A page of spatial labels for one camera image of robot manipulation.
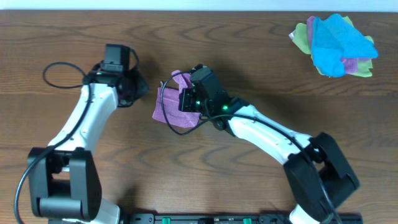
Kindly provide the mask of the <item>purple microfiber cloth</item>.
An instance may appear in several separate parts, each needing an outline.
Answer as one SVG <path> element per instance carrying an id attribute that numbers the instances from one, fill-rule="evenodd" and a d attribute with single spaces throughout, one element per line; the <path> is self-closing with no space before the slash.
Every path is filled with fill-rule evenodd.
<path id="1" fill-rule="evenodd" d="M 167 87 L 164 88 L 163 82 L 160 84 L 160 87 L 157 89 L 157 99 L 152 118 L 156 121 L 166 123 L 161 104 L 161 93 L 163 90 L 164 109 L 169 123 L 180 128 L 193 128 L 198 124 L 200 114 L 182 112 L 178 109 L 179 95 L 182 93 L 182 90 L 192 87 L 190 81 L 191 75 L 189 73 L 181 73 L 180 70 L 175 70 L 172 72 L 172 75 L 176 73 L 178 73 L 178 76 L 173 77 L 173 81 L 178 85 L 178 90 Z"/>

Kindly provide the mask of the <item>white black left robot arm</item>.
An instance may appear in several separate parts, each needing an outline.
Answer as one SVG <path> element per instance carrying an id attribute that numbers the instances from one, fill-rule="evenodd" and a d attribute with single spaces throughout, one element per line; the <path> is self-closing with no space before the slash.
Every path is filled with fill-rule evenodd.
<path id="1" fill-rule="evenodd" d="M 49 223 L 121 222 L 121 209 L 102 197 L 93 154 L 113 111 L 132 106 L 147 90 L 137 70 L 93 70 L 83 77 L 80 99 L 62 130 L 28 155 L 24 177 L 35 216 Z"/>

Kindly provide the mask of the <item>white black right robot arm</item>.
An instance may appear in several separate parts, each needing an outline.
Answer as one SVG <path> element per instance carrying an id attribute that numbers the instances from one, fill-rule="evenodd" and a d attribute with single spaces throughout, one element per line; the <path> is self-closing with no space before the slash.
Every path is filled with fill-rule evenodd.
<path id="1" fill-rule="evenodd" d="M 358 189 L 359 180 L 329 134 L 293 131 L 225 91 L 186 88 L 178 108 L 199 112 L 220 131 L 256 145 L 282 165 L 297 202 L 290 223 L 349 223 L 336 209 Z"/>

